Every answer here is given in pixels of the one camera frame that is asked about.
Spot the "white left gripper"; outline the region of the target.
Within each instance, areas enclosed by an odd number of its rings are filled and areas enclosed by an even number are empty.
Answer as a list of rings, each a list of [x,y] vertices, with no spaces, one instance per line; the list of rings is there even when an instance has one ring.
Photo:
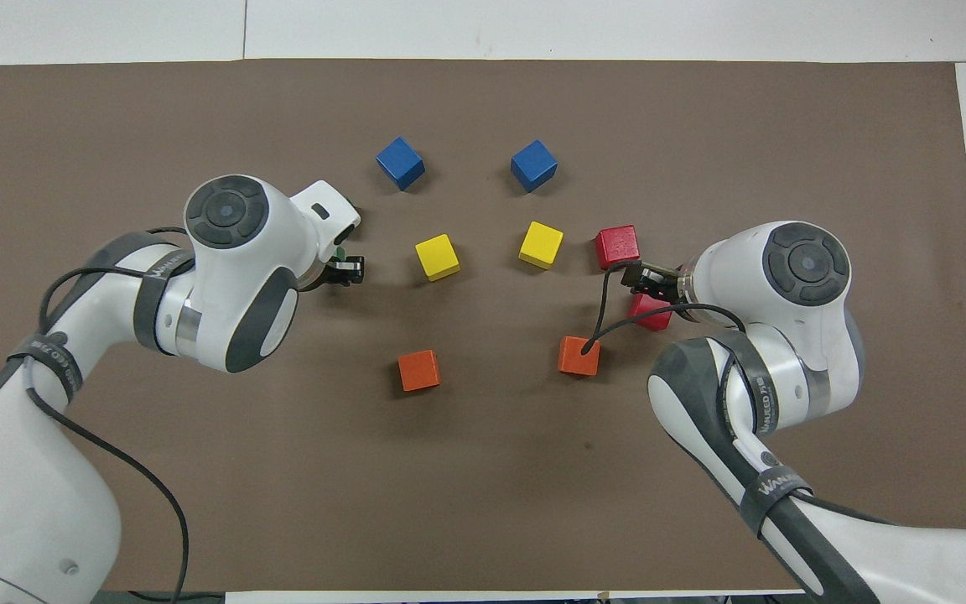
[[[361,224],[361,215],[344,195],[325,180],[312,183],[290,202],[317,234],[317,252],[333,253]],[[322,285],[349,287],[364,282],[366,260],[363,256],[334,256],[325,263]]]

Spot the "red wooden cube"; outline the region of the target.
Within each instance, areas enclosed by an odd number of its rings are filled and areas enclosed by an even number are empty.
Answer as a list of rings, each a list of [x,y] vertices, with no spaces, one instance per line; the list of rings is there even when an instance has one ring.
[[[615,263],[639,260],[641,257],[636,227],[631,223],[598,230],[593,242],[595,260],[602,271]]]
[[[649,312],[654,312],[654,310],[667,309],[670,306],[671,303],[665,299],[654,298],[649,294],[645,294],[645,292],[636,292],[630,299],[627,318],[648,314]],[[659,312],[642,317],[640,320],[634,322],[634,324],[643,326],[643,328],[651,331],[663,331],[670,325],[672,316],[673,314],[671,312]]]

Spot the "yellow wooden cube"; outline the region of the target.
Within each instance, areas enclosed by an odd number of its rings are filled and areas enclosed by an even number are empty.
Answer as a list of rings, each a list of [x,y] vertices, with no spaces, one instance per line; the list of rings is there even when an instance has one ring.
[[[539,221],[530,221],[517,257],[541,270],[549,270],[556,261],[564,233]]]
[[[448,233],[427,238],[415,245],[414,249],[429,282],[448,278],[460,271],[459,256]]]

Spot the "orange wooden cube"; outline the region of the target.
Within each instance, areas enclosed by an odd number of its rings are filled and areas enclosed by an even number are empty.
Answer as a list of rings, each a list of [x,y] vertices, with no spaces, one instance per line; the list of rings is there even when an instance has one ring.
[[[601,344],[578,336],[564,336],[558,348],[558,370],[575,376],[595,376],[600,367]]]
[[[434,349],[423,349],[399,356],[397,368],[404,393],[415,393],[441,384],[439,363]]]

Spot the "blue wooden cube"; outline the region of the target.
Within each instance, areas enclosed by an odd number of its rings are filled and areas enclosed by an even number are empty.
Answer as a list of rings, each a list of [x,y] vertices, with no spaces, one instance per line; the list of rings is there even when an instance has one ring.
[[[533,140],[514,153],[510,170],[526,194],[532,194],[547,184],[558,171],[558,160],[541,140]]]
[[[425,175],[424,159],[404,137],[394,138],[376,154],[382,172],[400,191],[406,191]]]

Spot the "brown paper table mat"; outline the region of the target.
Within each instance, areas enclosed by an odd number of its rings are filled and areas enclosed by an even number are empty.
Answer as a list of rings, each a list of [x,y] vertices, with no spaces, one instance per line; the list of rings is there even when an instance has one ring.
[[[406,191],[376,154],[404,137]],[[514,153],[559,166],[526,194]],[[366,279],[300,298],[235,376],[112,348],[70,417],[183,505],[195,590],[791,588],[647,397],[659,352],[629,325],[594,377],[593,240],[631,223],[678,265],[759,223],[831,231],[854,265],[867,367],[847,409],[768,439],[817,496],[966,529],[966,161],[950,64],[244,60],[0,66],[0,367],[61,273],[181,223],[199,184],[326,180],[359,207]],[[517,257],[530,221],[553,267]],[[460,271],[414,246],[448,233]],[[434,349],[441,384],[397,359]]]

